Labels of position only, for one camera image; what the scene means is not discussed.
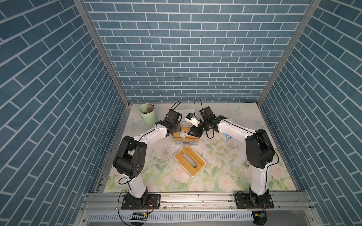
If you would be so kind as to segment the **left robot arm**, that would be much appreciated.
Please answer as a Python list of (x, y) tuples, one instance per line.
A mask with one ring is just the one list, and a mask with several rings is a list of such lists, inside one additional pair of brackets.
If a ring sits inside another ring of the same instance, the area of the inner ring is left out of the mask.
[(155, 126), (138, 136), (122, 138), (113, 167), (121, 174), (118, 183), (127, 184), (129, 192), (125, 202), (134, 208), (143, 208), (148, 204), (148, 189), (143, 183), (141, 173), (146, 162), (147, 148), (161, 139), (180, 131), (182, 114), (169, 109), (165, 118)]

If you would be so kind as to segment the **white box with bamboo lid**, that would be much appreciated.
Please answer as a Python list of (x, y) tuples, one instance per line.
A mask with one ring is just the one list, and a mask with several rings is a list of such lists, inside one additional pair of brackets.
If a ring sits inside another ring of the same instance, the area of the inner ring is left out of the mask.
[(197, 176), (206, 166), (206, 162), (190, 146), (183, 147), (174, 157), (191, 177)]

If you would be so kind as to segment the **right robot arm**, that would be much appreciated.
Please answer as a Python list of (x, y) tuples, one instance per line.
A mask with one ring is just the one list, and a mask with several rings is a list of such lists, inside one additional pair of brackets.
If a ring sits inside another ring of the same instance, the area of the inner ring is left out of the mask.
[(247, 161), (252, 168), (252, 180), (249, 192), (245, 200), (252, 208), (274, 207), (269, 189), (267, 188), (268, 168), (273, 166), (273, 157), (276, 154), (272, 143), (265, 130), (252, 130), (234, 124), (224, 116), (216, 116), (210, 107), (199, 111), (202, 119), (198, 119), (195, 114), (189, 113), (185, 120), (192, 124), (188, 134), (200, 137), (203, 133), (214, 131), (225, 133), (232, 138), (243, 142), (246, 149)]

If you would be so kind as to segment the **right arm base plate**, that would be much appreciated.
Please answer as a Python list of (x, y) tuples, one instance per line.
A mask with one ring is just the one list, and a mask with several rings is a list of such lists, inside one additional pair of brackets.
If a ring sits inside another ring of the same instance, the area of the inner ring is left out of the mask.
[(237, 192), (234, 195), (238, 209), (273, 209), (274, 203), (271, 195), (266, 192), (262, 196), (252, 193)]

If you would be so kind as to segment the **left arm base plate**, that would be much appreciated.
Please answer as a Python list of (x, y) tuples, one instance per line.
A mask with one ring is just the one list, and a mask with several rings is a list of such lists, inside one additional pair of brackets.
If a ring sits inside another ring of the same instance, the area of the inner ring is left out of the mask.
[(146, 194), (141, 198), (135, 198), (126, 194), (122, 201), (122, 210), (159, 210), (161, 194)]

